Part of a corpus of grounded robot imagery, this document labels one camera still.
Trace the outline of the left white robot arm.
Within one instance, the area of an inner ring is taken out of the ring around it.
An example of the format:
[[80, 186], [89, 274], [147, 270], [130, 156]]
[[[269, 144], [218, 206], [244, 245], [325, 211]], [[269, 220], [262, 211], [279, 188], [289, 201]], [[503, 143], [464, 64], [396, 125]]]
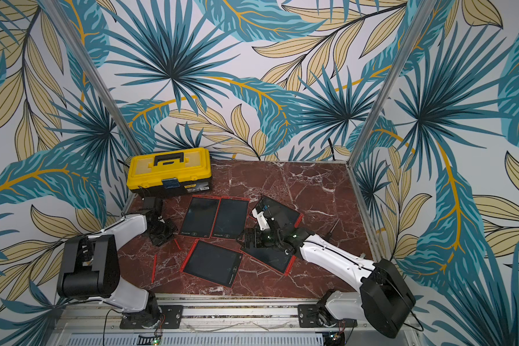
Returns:
[[97, 233], [75, 236], [63, 245], [57, 294], [79, 301], [99, 301], [128, 317], [139, 314], [159, 317], [154, 294], [121, 277], [118, 250], [132, 239], [145, 235], [160, 247], [174, 238], [177, 227], [162, 216], [163, 200], [147, 197], [137, 212]]

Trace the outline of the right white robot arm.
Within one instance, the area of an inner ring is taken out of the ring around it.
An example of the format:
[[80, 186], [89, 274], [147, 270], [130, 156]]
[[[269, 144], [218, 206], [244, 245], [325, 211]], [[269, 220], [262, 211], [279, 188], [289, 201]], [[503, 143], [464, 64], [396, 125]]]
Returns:
[[394, 264], [360, 258], [331, 245], [305, 228], [292, 231], [262, 230], [259, 226], [243, 230], [239, 237], [245, 249], [274, 249], [323, 268], [346, 282], [355, 291], [330, 290], [304, 312], [308, 327], [344, 326], [367, 321], [377, 332], [394, 339], [416, 303], [416, 299]]

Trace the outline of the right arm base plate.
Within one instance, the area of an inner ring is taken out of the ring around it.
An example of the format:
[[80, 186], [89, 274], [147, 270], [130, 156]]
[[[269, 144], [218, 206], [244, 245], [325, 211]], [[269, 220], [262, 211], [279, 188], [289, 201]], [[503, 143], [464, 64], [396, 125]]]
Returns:
[[336, 319], [320, 304], [299, 304], [298, 322], [301, 328], [357, 327], [355, 319]]

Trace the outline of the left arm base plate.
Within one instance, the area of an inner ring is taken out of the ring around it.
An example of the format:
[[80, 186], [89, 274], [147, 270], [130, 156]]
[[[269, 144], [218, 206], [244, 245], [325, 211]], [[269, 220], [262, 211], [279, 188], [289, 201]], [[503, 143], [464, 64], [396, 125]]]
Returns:
[[122, 313], [121, 330], [177, 330], [183, 317], [182, 305], [148, 307], [136, 313]]

